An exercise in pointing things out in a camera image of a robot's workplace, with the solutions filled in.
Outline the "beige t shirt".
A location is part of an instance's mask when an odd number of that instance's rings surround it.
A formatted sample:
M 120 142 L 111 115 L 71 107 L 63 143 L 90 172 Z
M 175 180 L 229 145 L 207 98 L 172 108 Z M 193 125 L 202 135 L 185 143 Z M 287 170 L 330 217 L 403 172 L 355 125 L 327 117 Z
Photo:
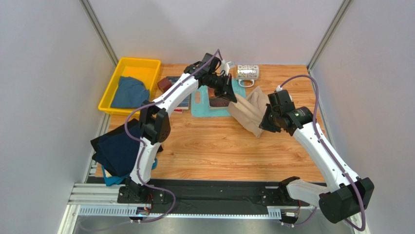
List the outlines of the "beige t shirt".
M 235 94 L 237 102 L 230 102 L 227 108 L 228 113 L 235 118 L 247 131 L 259 138 L 263 129 L 260 124 L 269 104 L 267 95 L 261 87 L 254 88 L 247 97 Z

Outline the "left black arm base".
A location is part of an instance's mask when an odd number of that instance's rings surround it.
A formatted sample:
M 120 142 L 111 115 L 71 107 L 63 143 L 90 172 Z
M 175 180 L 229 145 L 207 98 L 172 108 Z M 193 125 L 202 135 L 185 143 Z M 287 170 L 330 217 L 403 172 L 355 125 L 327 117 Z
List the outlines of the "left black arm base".
M 164 191 L 145 186 L 138 189 L 122 186 L 118 191 L 117 202 L 121 204 L 163 204 L 165 195 Z

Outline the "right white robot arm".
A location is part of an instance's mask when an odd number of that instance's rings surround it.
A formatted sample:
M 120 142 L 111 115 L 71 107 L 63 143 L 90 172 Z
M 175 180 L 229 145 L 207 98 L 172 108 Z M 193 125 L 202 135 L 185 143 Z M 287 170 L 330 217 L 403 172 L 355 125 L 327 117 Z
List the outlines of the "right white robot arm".
M 286 131 L 311 156 L 326 185 L 305 182 L 292 176 L 279 183 L 283 202 L 300 200 L 319 208 L 331 222 L 338 223 L 360 213 L 364 215 L 374 191 L 370 178 L 361 178 L 327 142 L 307 107 L 296 108 L 287 90 L 279 88 L 268 95 L 260 128 L 269 132 Z

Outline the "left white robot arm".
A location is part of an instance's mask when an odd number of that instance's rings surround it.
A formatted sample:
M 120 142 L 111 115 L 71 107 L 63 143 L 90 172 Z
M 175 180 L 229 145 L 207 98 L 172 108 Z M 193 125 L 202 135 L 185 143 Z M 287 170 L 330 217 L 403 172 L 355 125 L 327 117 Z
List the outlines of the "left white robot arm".
M 216 73 L 223 64 L 220 50 L 214 54 L 206 53 L 201 61 L 187 66 L 179 80 L 164 94 L 132 111 L 132 114 L 140 113 L 139 136 L 131 134 L 127 126 L 124 129 L 127 136 L 139 142 L 137 159 L 129 179 L 138 188 L 150 187 L 147 182 L 151 178 L 153 161 L 162 142 L 170 135 L 170 116 L 186 97 L 206 86 L 213 88 L 217 97 L 237 101 L 229 69 Z

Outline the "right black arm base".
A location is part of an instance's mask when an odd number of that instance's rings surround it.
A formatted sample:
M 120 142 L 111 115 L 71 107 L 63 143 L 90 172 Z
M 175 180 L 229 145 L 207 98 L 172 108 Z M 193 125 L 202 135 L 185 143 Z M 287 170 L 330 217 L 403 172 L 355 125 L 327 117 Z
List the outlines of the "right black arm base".
M 307 202 L 289 198 L 278 187 L 260 187 L 259 195 L 264 206 L 310 206 Z

